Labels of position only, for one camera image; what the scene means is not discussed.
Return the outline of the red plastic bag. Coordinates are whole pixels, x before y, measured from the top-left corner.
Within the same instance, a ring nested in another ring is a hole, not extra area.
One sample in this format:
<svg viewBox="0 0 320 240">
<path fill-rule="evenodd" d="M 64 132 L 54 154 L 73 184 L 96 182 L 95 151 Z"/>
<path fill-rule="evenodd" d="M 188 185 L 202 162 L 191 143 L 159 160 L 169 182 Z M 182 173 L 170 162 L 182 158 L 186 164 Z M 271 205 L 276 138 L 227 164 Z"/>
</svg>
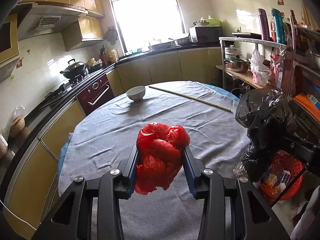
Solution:
<svg viewBox="0 0 320 240">
<path fill-rule="evenodd" d="M 190 137 L 181 125 L 153 122 L 138 133 L 140 151 L 135 191 L 147 195 L 159 187 L 167 190 L 182 167 L 182 149 Z"/>
</svg>

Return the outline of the orange white medicine box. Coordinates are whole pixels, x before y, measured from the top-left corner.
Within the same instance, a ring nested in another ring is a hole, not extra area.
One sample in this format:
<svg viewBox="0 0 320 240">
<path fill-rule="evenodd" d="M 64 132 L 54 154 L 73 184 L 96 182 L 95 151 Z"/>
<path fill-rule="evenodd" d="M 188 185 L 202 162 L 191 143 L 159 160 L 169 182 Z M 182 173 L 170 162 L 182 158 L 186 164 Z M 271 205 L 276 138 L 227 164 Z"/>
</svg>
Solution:
<svg viewBox="0 0 320 240">
<path fill-rule="evenodd" d="M 275 174 L 269 173 L 269 174 L 266 175 L 265 180 L 263 181 L 263 183 L 267 187 L 274 187 L 274 185 L 276 184 L 277 181 L 278 181 L 277 176 Z"/>
</svg>

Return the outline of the teal thermos bottle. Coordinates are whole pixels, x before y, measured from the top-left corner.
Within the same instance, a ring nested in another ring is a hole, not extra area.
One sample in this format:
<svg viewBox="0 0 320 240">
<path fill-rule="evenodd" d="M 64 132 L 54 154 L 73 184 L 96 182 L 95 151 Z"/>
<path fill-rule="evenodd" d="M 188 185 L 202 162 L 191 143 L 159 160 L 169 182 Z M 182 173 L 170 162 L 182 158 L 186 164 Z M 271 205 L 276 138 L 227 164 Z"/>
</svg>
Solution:
<svg viewBox="0 0 320 240">
<path fill-rule="evenodd" d="M 285 44 L 285 33 L 282 14 L 276 8 L 271 9 L 271 14 L 273 17 L 274 28 L 276 32 L 276 42 L 280 44 Z"/>
</svg>

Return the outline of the red plastic trash basket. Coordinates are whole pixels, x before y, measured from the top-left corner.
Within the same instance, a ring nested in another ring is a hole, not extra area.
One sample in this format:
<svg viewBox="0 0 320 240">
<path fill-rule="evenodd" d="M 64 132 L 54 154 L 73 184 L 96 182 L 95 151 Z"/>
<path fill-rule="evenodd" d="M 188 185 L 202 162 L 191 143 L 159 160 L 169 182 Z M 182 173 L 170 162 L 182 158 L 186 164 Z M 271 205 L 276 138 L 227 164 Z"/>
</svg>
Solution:
<svg viewBox="0 0 320 240">
<path fill-rule="evenodd" d="M 271 163 L 266 174 L 260 180 L 258 187 L 259 192 L 263 195 L 267 202 L 272 202 L 285 190 L 286 193 L 280 198 L 280 200 L 287 200 L 292 198 L 302 185 L 303 177 L 300 176 L 295 183 L 288 187 L 288 184 L 295 178 L 297 174 L 302 170 L 303 164 L 295 159 L 292 155 L 285 151 L 278 151 Z M 267 174 L 272 173 L 277 176 L 278 181 L 274 187 L 267 187 L 263 181 Z"/>
</svg>

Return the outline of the black plastic bag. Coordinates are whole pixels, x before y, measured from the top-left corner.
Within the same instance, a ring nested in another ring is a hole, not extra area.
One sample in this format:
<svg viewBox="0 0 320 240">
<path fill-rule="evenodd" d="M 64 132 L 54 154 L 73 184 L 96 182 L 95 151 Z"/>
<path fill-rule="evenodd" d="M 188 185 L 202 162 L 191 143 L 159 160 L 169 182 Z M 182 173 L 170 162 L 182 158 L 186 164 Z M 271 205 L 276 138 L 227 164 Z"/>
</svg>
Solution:
<svg viewBox="0 0 320 240">
<path fill-rule="evenodd" d="M 258 182 L 268 171 L 287 134 L 296 128 L 285 94 L 275 88 L 250 90 L 239 101 L 236 121 L 247 128 L 249 144 L 233 169 L 233 176 Z"/>
</svg>

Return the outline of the black microwave oven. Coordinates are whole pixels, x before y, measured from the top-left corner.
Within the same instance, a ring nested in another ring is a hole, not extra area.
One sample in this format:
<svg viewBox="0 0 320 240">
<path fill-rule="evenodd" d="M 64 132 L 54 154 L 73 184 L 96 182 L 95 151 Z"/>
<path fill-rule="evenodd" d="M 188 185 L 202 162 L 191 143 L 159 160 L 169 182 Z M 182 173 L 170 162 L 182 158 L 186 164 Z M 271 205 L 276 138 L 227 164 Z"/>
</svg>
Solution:
<svg viewBox="0 0 320 240">
<path fill-rule="evenodd" d="M 193 43 L 219 42 L 219 37 L 223 37 L 223 29 L 219 26 L 194 26 L 189 29 L 189 34 Z"/>
</svg>

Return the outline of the dark red oven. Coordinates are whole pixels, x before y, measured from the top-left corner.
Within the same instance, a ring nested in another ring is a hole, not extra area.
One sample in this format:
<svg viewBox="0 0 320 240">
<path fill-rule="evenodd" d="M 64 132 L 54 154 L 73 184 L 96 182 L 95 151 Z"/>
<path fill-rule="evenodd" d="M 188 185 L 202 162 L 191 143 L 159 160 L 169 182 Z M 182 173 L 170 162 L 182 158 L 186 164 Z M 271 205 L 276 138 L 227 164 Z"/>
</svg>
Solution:
<svg viewBox="0 0 320 240">
<path fill-rule="evenodd" d="M 114 93 L 106 74 L 96 78 L 76 95 L 76 99 L 86 116 L 113 98 Z"/>
</svg>

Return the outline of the brown clay pot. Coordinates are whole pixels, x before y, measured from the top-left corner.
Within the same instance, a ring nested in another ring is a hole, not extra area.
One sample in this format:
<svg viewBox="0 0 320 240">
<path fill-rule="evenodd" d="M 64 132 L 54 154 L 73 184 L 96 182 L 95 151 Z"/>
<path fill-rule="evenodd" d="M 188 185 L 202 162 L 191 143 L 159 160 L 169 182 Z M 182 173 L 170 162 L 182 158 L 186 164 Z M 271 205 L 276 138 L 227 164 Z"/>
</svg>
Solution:
<svg viewBox="0 0 320 240">
<path fill-rule="evenodd" d="M 24 116 L 20 115 L 16 117 L 13 120 L 13 123 L 10 127 L 9 137 L 11 138 L 17 137 L 21 133 L 21 131 L 24 129 L 24 127 L 25 127 Z"/>
</svg>

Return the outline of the black wok with lid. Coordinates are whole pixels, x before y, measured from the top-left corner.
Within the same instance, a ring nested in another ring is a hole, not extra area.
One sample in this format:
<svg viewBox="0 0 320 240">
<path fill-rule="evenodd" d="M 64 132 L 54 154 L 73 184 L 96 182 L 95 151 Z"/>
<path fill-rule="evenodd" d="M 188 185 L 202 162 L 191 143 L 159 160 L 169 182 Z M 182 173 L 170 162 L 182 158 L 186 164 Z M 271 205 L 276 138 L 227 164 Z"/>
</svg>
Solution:
<svg viewBox="0 0 320 240">
<path fill-rule="evenodd" d="M 72 79 L 78 75 L 82 75 L 87 69 L 87 64 L 82 61 L 76 61 L 75 59 L 71 59 L 68 61 L 68 67 L 60 71 L 67 79 Z"/>
</svg>

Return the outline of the white ceramic jar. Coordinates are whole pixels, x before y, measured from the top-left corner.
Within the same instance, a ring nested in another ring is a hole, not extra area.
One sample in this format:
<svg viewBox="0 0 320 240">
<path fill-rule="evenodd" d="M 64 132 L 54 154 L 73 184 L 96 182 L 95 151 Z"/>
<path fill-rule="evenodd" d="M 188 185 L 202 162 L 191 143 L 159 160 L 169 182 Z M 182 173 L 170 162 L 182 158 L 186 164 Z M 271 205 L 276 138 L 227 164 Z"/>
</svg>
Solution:
<svg viewBox="0 0 320 240">
<path fill-rule="evenodd" d="M 3 137 L 3 135 L 0 134 L 0 159 L 2 159 L 6 155 L 7 150 L 8 150 L 8 143 Z"/>
</svg>

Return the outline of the metal storage shelf rack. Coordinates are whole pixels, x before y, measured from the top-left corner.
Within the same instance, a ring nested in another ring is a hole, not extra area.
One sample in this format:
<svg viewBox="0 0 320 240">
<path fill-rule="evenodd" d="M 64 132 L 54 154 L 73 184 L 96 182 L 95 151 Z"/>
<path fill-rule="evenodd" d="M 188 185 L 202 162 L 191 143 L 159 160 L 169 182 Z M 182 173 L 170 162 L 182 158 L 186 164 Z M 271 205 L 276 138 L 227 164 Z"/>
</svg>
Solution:
<svg viewBox="0 0 320 240">
<path fill-rule="evenodd" d="M 319 72 L 297 61 L 296 49 L 292 45 L 287 46 L 272 41 L 243 37 L 220 37 L 219 41 L 222 50 L 225 49 L 226 42 L 244 42 L 255 44 L 255 49 L 262 45 L 276 52 L 278 57 L 270 57 L 270 59 L 278 60 L 279 63 L 270 66 L 271 79 L 262 85 L 253 82 L 253 74 L 250 70 L 240 73 L 228 68 L 224 51 L 221 52 L 222 67 L 218 68 L 223 71 L 223 75 L 227 74 L 234 79 L 239 79 L 255 89 L 266 86 L 281 89 L 293 102 L 295 114 L 304 121 L 304 124 L 316 137 L 319 137 L 319 90 L 315 89 L 316 84 L 312 86 L 311 80 L 312 77 L 319 79 Z"/>
</svg>

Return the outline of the long wooden stick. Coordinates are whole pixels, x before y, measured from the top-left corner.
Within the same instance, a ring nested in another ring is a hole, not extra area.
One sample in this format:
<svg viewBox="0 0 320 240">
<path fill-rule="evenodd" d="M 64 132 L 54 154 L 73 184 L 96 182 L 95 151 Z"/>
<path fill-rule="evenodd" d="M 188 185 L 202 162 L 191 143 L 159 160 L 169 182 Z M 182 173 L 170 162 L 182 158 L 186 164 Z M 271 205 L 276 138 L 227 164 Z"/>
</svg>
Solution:
<svg viewBox="0 0 320 240">
<path fill-rule="evenodd" d="M 154 87 L 154 86 L 149 86 L 149 88 L 152 88 L 152 89 L 155 89 L 155 90 L 159 90 L 161 92 L 170 93 L 170 94 L 173 94 L 173 95 L 176 95 L 176 96 L 181 96 L 181 97 L 184 97 L 184 98 L 187 98 L 187 99 L 190 99 L 190 100 L 194 100 L 194 101 L 197 101 L 197 102 L 200 102 L 200 103 L 204 103 L 206 105 L 213 106 L 215 108 L 218 108 L 218 109 L 221 109 L 221 110 L 224 110 L 224 111 L 227 111 L 227 112 L 232 112 L 232 110 L 230 108 L 227 108 L 227 107 L 224 107 L 224 106 L 220 106 L 218 104 L 215 104 L 215 103 L 212 103 L 212 102 L 209 102 L 209 101 L 206 101 L 206 100 L 198 99 L 198 98 L 195 98 L 193 96 L 188 96 L 188 95 L 185 95 L 185 94 L 181 94 L 181 93 L 178 93 L 178 92 L 173 92 L 173 91 L 170 91 L 170 90 L 166 90 L 166 89 L 158 88 L 158 87 Z"/>
</svg>

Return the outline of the blue under cloth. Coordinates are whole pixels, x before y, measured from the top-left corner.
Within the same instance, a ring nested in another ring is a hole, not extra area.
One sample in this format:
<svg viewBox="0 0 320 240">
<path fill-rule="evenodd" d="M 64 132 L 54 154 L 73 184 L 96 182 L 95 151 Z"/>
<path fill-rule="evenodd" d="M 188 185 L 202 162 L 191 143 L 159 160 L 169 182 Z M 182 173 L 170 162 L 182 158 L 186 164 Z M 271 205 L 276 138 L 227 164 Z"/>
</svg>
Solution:
<svg viewBox="0 0 320 240">
<path fill-rule="evenodd" d="M 57 164 L 57 178 L 60 178 L 63 162 L 71 139 L 69 138 L 60 150 L 60 156 Z"/>
</svg>

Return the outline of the white pink plastic bag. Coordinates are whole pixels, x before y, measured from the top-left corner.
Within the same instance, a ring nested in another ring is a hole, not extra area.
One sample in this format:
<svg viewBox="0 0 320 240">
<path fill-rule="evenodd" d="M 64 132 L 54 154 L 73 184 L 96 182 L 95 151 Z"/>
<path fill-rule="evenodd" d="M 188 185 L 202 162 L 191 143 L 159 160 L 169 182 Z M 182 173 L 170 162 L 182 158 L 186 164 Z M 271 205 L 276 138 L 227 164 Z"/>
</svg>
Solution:
<svg viewBox="0 0 320 240">
<path fill-rule="evenodd" d="M 271 76 L 271 71 L 263 64 L 264 57 L 255 49 L 248 60 L 250 62 L 253 83 L 259 86 L 266 86 Z"/>
</svg>

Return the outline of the white ceramic bowl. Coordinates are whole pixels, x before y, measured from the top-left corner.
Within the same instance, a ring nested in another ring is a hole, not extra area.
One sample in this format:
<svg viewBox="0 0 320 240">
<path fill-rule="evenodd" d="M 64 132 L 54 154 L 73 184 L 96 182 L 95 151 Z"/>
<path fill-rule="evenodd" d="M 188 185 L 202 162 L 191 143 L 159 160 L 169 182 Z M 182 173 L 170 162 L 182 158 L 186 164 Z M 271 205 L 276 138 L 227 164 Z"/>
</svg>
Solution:
<svg viewBox="0 0 320 240">
<path fill-rule="evenodd" d="M 142 100 L 145 95 L 145 90 L 145 86 L 133 87 L 126 92 L 126 96 L 132 101 Z"/>
</svg>

